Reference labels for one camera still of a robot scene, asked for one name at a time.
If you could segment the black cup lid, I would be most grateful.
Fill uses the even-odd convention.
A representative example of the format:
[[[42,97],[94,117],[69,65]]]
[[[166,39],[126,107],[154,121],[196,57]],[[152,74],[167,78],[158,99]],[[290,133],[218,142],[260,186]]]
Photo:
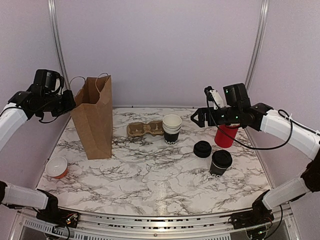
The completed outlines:
[[[233,163],[233,158],[227,150],[217,150],[212,154],[212,162],[221,169],[229,168]]]

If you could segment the brown paper bag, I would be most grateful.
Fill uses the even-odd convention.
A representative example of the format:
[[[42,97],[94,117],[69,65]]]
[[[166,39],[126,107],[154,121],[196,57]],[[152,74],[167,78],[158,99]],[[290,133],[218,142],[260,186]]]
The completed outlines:
[[[112,78],[104,72],[87,77],[75,96],[71,118],[88,160],[112,157]]]

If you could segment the single black paper cup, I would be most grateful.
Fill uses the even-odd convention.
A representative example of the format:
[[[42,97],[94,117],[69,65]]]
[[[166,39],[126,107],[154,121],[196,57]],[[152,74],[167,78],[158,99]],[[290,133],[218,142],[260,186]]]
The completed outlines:
[[[215,178],[220,178],[231,165],[231,161],[217,162],[212,160],[209,168],[209,173]]]

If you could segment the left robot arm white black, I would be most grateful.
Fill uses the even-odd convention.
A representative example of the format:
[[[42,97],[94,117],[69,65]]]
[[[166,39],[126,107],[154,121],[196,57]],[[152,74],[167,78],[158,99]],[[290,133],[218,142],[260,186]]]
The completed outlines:
[[[26,91],[18,91],[0,114],[0,146],[3,148],[13,134],[33,116],[43,123],[45,113],[57,119],[76,106],[74,96],[65,79],[58,72],[38,69],[34,81]],[[41,190],[0,183],[0,203],[9,209],[32,208],[39,220],[61,227],[76,228],[80,214],[58,206],[58,198]]]

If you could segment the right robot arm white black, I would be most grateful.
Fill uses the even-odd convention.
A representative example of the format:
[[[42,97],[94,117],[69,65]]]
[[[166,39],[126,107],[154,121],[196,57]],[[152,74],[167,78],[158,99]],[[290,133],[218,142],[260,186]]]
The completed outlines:
[[[320,133],[292,119],[283,109],[275,110],[264,103],[251,105],[243,83],[223,87],[226,106],[218,91],[208,86],[204,89],[207,102],[213,106],[202,107],[190,117],[200,128],[222,125],[239,125],[275,136],[305,154],[311,161],[299,177],[263,192],[252,209],[231,215],[234,229],[247,228],[274,220],[272,210],[287,202],[294,202],[308,193],[320,190]]]

